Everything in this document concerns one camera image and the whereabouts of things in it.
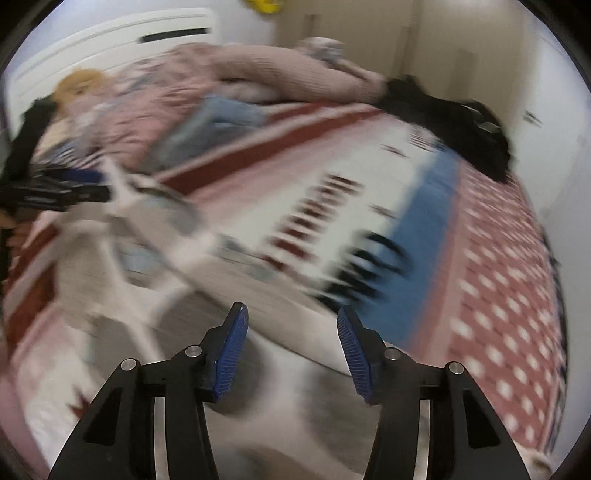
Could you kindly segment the cream bear print pants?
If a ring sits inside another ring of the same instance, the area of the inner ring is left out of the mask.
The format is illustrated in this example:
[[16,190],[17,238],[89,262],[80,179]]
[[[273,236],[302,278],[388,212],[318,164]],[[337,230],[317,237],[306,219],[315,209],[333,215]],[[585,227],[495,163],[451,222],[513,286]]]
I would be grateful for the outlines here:
[[337,317],[145,177],[48,167],[57,299],[26,419],[52,479],[360,479]]

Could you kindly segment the black clothing pile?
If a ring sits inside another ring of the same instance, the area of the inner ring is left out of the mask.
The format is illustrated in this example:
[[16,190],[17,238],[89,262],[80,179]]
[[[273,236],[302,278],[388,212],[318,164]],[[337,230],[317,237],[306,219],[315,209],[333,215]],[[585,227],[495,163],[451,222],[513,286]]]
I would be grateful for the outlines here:
[[392,79],[377,106],[401,120],[430,130],[479,172],[505,183],[510,143],[501,121],[484,104],[429,95],[411,75]]

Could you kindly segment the orange plush toy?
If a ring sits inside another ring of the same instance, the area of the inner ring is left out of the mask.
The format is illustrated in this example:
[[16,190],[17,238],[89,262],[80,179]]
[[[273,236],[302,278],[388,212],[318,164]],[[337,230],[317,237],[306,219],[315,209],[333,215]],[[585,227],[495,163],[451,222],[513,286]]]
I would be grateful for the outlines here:
[[59,81],[51,97],[58,105],[64,106],[97,88],[101,88],[106,81],[107,76],[100,70],[74,70]]

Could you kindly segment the pink patchwork quilt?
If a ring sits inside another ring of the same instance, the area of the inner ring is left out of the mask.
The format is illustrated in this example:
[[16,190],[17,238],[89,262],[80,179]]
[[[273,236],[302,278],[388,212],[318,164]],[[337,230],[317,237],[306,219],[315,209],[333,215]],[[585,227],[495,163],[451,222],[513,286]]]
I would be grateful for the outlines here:
[[138,171],[150,148],[208,95],[257,105],[284,102],[374,104],[383,75],[313,49],[187,43],[134,62],[60,106],[37,145],[37,164],[88,165],[100,154]]

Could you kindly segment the white headboard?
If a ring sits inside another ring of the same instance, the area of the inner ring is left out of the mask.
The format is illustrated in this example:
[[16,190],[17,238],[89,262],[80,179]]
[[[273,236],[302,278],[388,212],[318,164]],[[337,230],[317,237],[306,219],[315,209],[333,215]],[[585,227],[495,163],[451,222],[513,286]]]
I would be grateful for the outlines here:
[[218,44],[218,22],[208,8],[143,12],[102,22],[45,48],[14,70],[5,83],[6,117],[11,137],[37,98],[52,93],[77,69],[112,75],[186,42]]

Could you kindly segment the light blue garment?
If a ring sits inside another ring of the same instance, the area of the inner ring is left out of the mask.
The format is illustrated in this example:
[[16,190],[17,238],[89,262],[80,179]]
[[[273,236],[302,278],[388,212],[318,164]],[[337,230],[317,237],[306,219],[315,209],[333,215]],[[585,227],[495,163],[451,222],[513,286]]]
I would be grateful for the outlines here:
[[262,107],[208,95],[185,120],[150,148],[138,171],[153,174],[178,167],[211,149],[256,132],[268,121],[269,116]]

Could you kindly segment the striped bed blanket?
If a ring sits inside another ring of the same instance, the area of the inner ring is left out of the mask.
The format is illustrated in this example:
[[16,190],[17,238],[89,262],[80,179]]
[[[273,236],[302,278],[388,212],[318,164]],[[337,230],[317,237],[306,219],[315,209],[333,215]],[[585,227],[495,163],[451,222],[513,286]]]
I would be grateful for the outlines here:
[[252,133],[151,174],[61,121],[36,166],[96,168],[112,199],[44,213],[4,308],[2,416],[50,467],[117,364],[166,359],[249,307],[212,439],[363,471],[379,411],[353,389],[337,312],[417,361],[464,363],[517,445],[544,453],[565,354],[551,261],[520,186],[363,104],[284,104]]

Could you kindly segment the white door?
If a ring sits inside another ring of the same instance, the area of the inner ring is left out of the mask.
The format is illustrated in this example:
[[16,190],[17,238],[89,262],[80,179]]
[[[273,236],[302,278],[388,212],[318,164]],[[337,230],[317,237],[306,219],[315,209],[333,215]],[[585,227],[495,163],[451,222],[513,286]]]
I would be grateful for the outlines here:
[[544,218],[557,200],[590,123],[590,93],[558,39],[544,26],[531,33],[529,70],[518,101],[513,169],[532,208]]

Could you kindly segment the beige wooden wardrobe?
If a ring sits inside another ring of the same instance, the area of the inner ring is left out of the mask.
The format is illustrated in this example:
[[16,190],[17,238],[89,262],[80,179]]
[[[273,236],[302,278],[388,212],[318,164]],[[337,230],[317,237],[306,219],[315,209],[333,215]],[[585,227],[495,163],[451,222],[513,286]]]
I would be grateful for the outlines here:
[[342,42],[346,59],[388,78],[411,75],[432,96],[479,101],[508,126],[528,12],[517,1],[288,1],[276,44],[312,36]]

